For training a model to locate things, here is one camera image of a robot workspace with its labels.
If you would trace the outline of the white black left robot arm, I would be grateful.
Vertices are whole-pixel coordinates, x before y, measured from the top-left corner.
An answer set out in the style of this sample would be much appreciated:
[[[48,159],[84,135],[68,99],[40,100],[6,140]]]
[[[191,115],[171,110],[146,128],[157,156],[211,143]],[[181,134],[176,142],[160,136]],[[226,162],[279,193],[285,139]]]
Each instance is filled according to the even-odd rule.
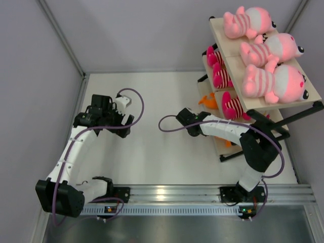
[[[38,180],[36,194],[42,209],[67,217],[78,217],[84,205],[95,199],[111,201],[115,196],[110,178],[87,174],[80,183],[77,178],[81,169],[89,170],[91,163],[86,154],[102,130],[108,130],[121,138],[130,134],[134,120],[126,108],[131,98],[118,94],[115,99],[104,95],[92,95],[91,104],[80,112],[73,122],[70,138],[53,170],[45,180]]]

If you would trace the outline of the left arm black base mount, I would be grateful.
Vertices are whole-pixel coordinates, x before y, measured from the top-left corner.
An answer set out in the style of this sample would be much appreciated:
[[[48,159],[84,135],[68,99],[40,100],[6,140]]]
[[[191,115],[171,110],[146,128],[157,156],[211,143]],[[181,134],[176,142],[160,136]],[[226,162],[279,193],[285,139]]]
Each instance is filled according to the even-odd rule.
[[[124,203],[128,203],[130,199],[130,187],[125,186],[112,186],[107,189],[105,195],[97,197],[91,203],[118,203],[118,198],[121,199]]]

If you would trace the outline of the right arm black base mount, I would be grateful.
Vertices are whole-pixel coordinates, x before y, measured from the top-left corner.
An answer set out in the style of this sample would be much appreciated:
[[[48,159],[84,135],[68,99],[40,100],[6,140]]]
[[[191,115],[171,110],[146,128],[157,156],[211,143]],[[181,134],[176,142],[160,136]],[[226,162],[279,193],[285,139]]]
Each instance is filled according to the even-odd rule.
[[[240,185],[220,187],[220,196],[222,203],[240,203],[246,202],[249,192]]]

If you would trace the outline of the small pink striped plush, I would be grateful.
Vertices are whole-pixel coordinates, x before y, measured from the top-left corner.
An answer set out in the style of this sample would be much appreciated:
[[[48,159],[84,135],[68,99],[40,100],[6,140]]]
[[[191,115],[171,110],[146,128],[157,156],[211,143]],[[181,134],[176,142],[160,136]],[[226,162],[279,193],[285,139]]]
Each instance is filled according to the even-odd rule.
[[[306,89],[307,78],[297,68],[275,61],[268,62],[264,68],[253,64],[246,67],[241,85],[245,97],[263,97],[268,104],[292,103],[309,98]]]

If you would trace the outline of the white magenta plush yellow glasses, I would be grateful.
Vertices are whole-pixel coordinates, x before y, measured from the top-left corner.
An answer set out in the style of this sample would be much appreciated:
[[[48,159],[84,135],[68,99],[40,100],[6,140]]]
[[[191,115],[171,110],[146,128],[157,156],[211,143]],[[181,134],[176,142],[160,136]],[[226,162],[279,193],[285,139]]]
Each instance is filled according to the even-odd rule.
[[[216,89],[233,88],[232,80],[226,69],[223,69],[219,63],[213,66],[213,86]]]

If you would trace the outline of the orange plush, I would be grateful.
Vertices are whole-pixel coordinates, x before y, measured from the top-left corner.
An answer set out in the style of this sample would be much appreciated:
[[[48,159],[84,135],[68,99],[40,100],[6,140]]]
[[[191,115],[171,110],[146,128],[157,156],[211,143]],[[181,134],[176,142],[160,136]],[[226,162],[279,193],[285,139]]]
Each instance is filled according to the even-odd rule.
[[[223,138],[220,138],[220,137],[216,137],[216,136],[215,136],[215,138],[221,140],[224,143],[224,145],[225,145],[226,148],[229,148],[229,147],[232,147],[232,146],[236,146],[235,143],[233,143],[233,142],[231,142],[229,140],[226,140],[226,139],[223,139]]]
[[[218,109],[218,104],[215,99],[215,93],[210,93],[209,96],[203,96],[198,102],[199,105],[203,104],[206,108],[209,109]]]

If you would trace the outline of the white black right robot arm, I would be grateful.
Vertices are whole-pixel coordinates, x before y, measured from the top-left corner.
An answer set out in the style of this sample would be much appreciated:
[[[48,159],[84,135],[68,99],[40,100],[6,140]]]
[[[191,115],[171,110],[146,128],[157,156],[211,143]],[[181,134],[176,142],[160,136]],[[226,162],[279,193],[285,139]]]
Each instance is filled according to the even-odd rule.
[[[189,135],[214,136],[241,147],[247,167],[237,182],[234,194],[239,201],[248,201],[255,194],[264,173],[271,163],[282,157],[282,147],[268,126],[259,123],[244,124],[202,111],[198,114],[184,108],[176,120],[187,129]]]

